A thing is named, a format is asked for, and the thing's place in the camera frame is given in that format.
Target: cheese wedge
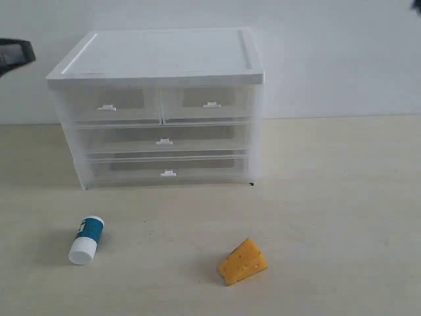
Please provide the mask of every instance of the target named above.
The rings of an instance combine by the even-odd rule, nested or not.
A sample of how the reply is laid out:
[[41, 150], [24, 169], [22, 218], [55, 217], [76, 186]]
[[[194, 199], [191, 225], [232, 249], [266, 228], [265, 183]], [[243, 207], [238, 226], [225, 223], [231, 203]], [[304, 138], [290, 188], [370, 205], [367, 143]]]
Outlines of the cheese wedge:
[[218, 266], [226, 285], [231, 285], [268, 268], [268, 262], [252, 239], [246, 239]]

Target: translucent plastic drawer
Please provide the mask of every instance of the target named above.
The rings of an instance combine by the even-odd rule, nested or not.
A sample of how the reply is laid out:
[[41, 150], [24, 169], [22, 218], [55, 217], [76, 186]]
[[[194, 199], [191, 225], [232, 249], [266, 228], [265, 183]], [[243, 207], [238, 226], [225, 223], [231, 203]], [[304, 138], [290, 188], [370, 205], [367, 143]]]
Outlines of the translucent plastic drawer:
[[239, 122], [253, 116], [254, 86], [161, 90], [165, 124]]
[[82, 182], [87, 187], [101, 182], [139, 182], [157, 180], [242, 180], [246, 178], [247, 160], [198, 159], [142, 162], [91, 162]]
[[60, 92], [63, 121], [78, 126], [159, 125], [159, 93], [154, 89], [76, 86]]
[[87, 155], [142, 151], [246, 149], [250, 126], [98, 128], [76, 131]]

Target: plastic drawer unit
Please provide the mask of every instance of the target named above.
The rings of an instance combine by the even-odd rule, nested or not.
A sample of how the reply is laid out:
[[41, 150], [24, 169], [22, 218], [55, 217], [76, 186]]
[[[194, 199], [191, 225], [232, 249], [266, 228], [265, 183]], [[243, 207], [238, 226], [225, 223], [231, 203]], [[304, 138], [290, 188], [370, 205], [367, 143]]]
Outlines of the plastic drawer unit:
[[247, 28], [90, 32], [47, 81], [83, 188], [257, 179]]

